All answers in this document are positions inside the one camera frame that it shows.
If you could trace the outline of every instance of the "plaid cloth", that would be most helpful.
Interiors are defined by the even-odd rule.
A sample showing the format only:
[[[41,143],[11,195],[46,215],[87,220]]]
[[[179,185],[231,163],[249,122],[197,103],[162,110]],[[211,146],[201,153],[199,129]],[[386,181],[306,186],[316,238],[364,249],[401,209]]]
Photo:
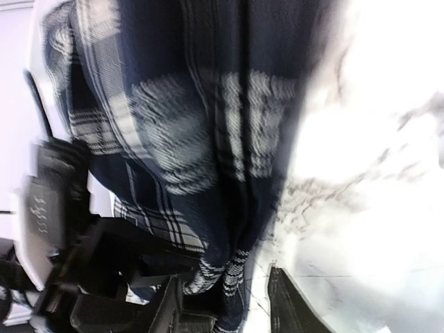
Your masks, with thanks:
[[[319,3],[73,0],[42,22],[70,135],[91,148],[116,216],[202,253],[184,292],[217,311],[214,332],[241,327],[244,264],[280,194]]]

